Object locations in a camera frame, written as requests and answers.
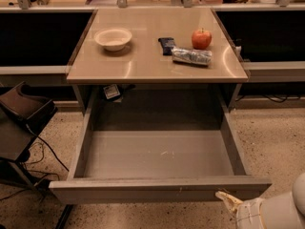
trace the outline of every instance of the black panel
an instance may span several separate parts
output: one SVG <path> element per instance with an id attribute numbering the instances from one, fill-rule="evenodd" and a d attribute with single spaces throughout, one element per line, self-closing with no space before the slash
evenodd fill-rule
<path id="1" fill-rule="evenodd" d="M 252 62 L 305 61 L 305 11 L 218 11 L 241 56 Z"/>
<path id="2" fill-rule="evenodd" d="M 67 65 L 92 13 L 0 13 L 0 66 Z"/>

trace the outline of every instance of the silver foil package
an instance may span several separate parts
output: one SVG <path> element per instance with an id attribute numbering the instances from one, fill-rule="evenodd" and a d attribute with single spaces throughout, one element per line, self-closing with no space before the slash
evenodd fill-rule
<path id="1" fill-rule="evenodd" d="M 207 66 L 211 62 L 212 52 L 173 47 L 173 61 Z"/>

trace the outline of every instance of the red apple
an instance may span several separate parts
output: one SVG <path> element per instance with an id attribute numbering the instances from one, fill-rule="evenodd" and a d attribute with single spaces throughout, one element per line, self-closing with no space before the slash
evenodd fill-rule
<path id="1" fill-rule="evenodd" d="M 199 29 L 192 34 L 193 48 L 196 50 L 205 50 L 212 41 L 212 34 L 209 31 Z"/>

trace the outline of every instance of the open drawer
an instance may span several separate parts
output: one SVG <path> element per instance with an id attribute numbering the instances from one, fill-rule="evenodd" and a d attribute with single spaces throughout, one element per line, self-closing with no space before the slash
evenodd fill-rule
<path id="1" fill-rule="evenodd" d="M 95 87 L 68 179 L 51 190 L 65 204 L 258 197 L 271 182 L 250 175 L 216 87 L 136 86 L 119 103 Z"/>

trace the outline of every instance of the bowl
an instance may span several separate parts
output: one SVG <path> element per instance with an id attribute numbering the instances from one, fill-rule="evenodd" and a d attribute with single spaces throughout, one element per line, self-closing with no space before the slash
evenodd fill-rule
<path id="1" fill-rule="evenodd" d="M 98 31 L 95 42 L 105 50 L 115 52 L 125 48 L 126 44 L 132 39 L 132 33 L 125 28 L 110 28 Z"/>

